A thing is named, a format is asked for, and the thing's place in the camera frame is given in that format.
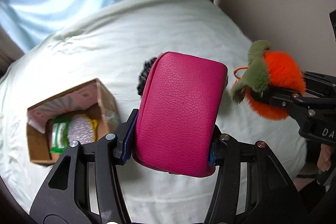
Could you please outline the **person's right hand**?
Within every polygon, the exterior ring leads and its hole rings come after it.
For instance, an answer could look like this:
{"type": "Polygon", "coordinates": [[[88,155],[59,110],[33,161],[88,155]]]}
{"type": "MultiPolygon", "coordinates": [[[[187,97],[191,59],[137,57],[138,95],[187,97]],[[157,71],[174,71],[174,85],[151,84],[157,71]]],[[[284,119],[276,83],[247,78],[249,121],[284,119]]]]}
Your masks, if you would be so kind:
{"type": "Polygon", "coordinates": [[[317,167],[322,172],[325,172],[331,167],[331,154],[334,152],[334,148],[327,144],[321,144],[321,151],[317,161],[317,167]]]}

